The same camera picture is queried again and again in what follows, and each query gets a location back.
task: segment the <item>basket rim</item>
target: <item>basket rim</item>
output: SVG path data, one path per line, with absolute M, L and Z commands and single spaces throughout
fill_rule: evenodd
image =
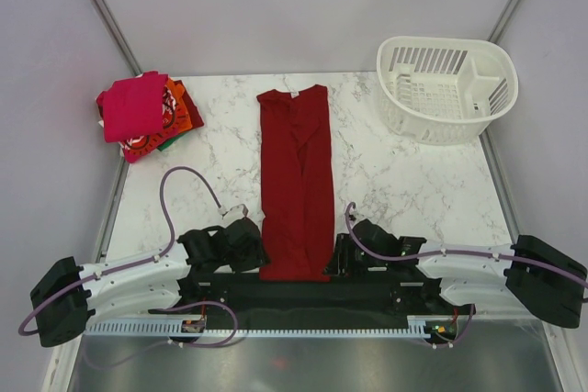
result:
M 469 119 L 453 119 L 453 118 L 440 118 L 440 117 L 431 117 L 429 115 L 423 114 L 421 112 L 417 112 L 416 110 L 413 110 L 407 106 L 405 106 L 404 104 L 402 104 L 400 101 L 398 101 L 392 94 L 391 92 L 388 90 L 388 88 L 386 87 L 385 83 L 384 83 L 384 78 L 382 77 L 382 71 L 380 69 L 380 60 L 381 60 L 381 55 L 382 55 L 382 51 L 384 49 L 384 47 L 386 45 L 388 45 L 390 42 L 394 41 L 394 40 L 398 40 L 398 39 L 417 39 L 420 40 L 422 42 L 426 42 L 426 41 L 446 41 L 448 43 L 450 42 L 475 42 L 476 44 L 482 44 L 482 45 L 486 45 L 489 48 L 492 48 L 492 50 L 496 50 L 498 52 L 500 52 L 502 55 L 505 56 L 506 61 L 508 63 L 508 68 L 511 70 L 511 72 L 513 73 L 513 77 L 514 77 L 514 87 L 513 87 L 513 99 L 511 100 L 511 102 L 500 112 L 498 112 L 497 114 L 494 115 L 490 115 L 489 117 L 480 117 L 480 118 L 469 118 Z M 511 110 L 511 108 L 513 108 L 513 106 L 515 105 L 516 99 L 518 98 L 518 75 L 516 74 L 516 69 L 514 68 L 515 65 L 513 64 L 513 61 L 511 60 L 511 57 L 508 55 L 508 53 L 502 49 L 500 46 L 491 43 L 487 40 L 478 40 L 478 39 L 452 39 L 452 38 L 443 38 L 443 37 L 416 37 L 416 36 L 395 36 L 395 37 L 390 37 L 389 39 L 385 39 L 378 48 L 378 58 L 376 59 L 376 71 L 378 73 L 378 80 L 379 80 L 379 86 L 384 90 L 384 93 L 386 94 L 386 96 L 396 105 L 398 106 L 400 109 L 404 110 L 405 112 L 415 116 L 415 117 L 419 117 L 419 118 L 423 118 L 423 119 L 428 119 L 430 121 L 434 121 L 434 122 L 438 122 L 438 123 L 447 123 L 447 124 L 456 124 L 456 125 L 469 125 L 469 124 L 480 124 L 480 123 L 486 123 L 486 122 L 491 122 L 494 121 L 497 118 L 502 117 L 503 115 L 505 115 L 509 110 Z

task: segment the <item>plastic basket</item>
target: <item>plastic basket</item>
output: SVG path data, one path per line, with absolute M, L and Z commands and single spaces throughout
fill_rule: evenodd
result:
M 483 40 L 387 39 L 378 50 L 378 78 L 384 122 L 425 144 L 479 136 L 518 95 L 510 57 Z

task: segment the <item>reflective metal surface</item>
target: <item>reflective metal surface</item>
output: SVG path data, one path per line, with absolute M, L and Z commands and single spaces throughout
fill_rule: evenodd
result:
M 156 342 L 86 337 L 95 364 L 111 364 Z M 82 360 L 81 392 L 193 391 L 560 391 L 541 323 L 474 321 L 453 349 L 400 340 L 243 339 L 227 348 L 161 346 L 117 368 Z

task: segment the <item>white marble tabletop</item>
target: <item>white marble tabletop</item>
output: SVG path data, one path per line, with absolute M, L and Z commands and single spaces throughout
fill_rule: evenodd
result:
M 187 165 L 206 176 L 225 207 L 245 204 L 261 227 L 259 104 L 271 90 L 329 88 L 336 225 L 357 202 L 362 216 L 397 236 L 472 245 L 510 241 L 480 142 L 436 147 L 394 135 L 379 120 L 375 73 L 311 73 L 184 77 L 205 127 L 163 152 L 132 164 L 124 185 L 107 259 L 166 244 L 159 182 Z M 187 172 L 168 179 L 166 201 L 177 235 L 218 223 L 206 187 Z

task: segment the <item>dark red clothing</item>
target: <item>dark red clothing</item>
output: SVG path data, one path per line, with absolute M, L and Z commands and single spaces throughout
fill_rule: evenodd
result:
M 316 84 L 292 97 L 269 91 L 261 106 L 262 240 L 265 280 L 328 281 L 334 191 L 328 90 Z

